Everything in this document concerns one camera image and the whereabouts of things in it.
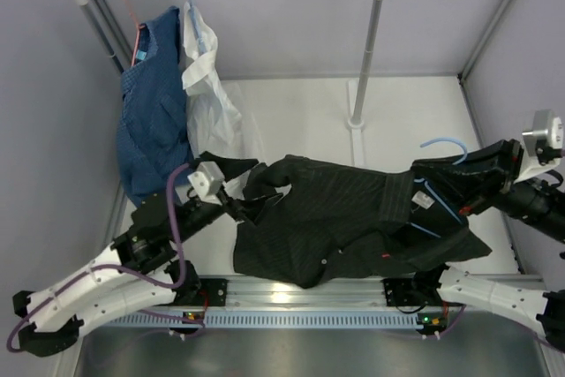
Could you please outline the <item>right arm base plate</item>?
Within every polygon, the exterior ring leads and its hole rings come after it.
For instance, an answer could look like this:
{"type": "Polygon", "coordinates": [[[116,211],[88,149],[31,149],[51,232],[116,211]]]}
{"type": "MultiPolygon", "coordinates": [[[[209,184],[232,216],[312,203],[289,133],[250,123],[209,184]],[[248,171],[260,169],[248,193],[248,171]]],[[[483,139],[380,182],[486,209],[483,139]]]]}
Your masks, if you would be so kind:
{"type": "Polygon", "coordinates": [[[386,278],[382,281],[387,306],[416,319],[421,336],[441,337],[449,329],[450,305],[441,299],[433,285],[412,278],[386,278]]]}

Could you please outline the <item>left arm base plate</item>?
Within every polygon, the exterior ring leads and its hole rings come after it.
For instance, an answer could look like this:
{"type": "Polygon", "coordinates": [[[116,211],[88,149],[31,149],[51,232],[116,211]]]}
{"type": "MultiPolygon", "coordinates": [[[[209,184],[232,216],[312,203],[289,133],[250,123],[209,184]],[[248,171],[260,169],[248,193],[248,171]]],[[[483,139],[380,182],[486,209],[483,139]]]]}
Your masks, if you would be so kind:
{"type": "Polygon", "coordinates": [[[202,278],[199,287],[190,288],[176,298],[173,305],[224,307],[228,283],[229,281],[223,278],[202,278]]]}

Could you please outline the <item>blue wire hanger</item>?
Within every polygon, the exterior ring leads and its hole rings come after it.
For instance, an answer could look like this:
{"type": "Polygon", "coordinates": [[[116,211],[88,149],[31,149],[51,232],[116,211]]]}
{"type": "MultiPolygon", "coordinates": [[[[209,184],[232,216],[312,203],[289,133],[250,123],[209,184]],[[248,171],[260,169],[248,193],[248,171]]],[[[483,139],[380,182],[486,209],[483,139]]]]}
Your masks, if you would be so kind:
{"type": "MultiPolygon", "coordinates": [[[[459,165],[467,159],[468,153],[469,153],[467,146],[459,139],[455,139],[455,138],[451,138],[451,137],[439,137],[439,138],[430,139],[428,141],[425,141],[424,143],[421,143],[419,145],[419,147],[425,148],[425,147],[429,147],[433,144],[445,143],[445,142],[452,143],[452,144],[459,146],[462,149],[462,152],[463,152],[458,159],[456,159],[452,162],[452,165],[459,165]]],[[[445,211],[447,211],[448,214],[452,218],[454,218],[459,224],[461,224],[463,222],[462,218],[461,218],[461,214],[457,213],[455,211],[455,202],[448,198],[447,191],[445,189],[441,189],[438,183],[436,183],[435,186],[433,186],[431,184],[430,180],[427,179],[426,177],[415,177],[414,180],[413,180],[413,183],[415,185],[423,185],[424,188],[428,192],[428,196],[433,198],[435,203],[439,203],[442,206],[442,208],[445,211]]],[[[425,234],[427,234],[428,236],[430,236],[432,238],[441,239],[440,234],[438,234],[437,232],[435,232],[433,230],[429,230],[428,228],[423,227],[416,222],[408,221],[408,224],[412,228],[419,230],[421,232],[424,232],[425,234]]]]}

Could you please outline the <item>black pinstriped shirt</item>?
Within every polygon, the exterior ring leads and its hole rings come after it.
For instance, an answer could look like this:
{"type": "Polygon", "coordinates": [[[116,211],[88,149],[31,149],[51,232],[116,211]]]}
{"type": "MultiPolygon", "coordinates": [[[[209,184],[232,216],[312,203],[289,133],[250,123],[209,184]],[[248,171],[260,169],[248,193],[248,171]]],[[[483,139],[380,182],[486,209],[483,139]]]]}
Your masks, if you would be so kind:
{"type": "Polygon", "coordinates": [[[257,212],[237,226],[239,274],[304,289],[336,278],[398,277],[486,257],[490,247],[445,202],[429,207],[410,171],[382,173],[287,155],[272,164],[204,153],[227,179],[248,176],[257,212]]]}

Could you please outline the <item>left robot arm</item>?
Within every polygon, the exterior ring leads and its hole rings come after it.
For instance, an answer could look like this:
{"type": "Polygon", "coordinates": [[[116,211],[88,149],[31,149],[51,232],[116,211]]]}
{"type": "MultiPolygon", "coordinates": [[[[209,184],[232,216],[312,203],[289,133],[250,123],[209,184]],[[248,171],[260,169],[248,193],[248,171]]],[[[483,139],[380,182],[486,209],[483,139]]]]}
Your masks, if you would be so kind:
{"type": "Polygon", "coordinates": [[[22,290],[12,298],[20,321],[6,348],[39,358],[72,347],[94,329],[158,305],[204,305],[205,289],[181,254],[184,241],[223,215],[255,224],[281,194],[222,204],[190,198],[178,205],[154,193],[132,213],[132,225],[80,270],[45,290],[22,290]]]}

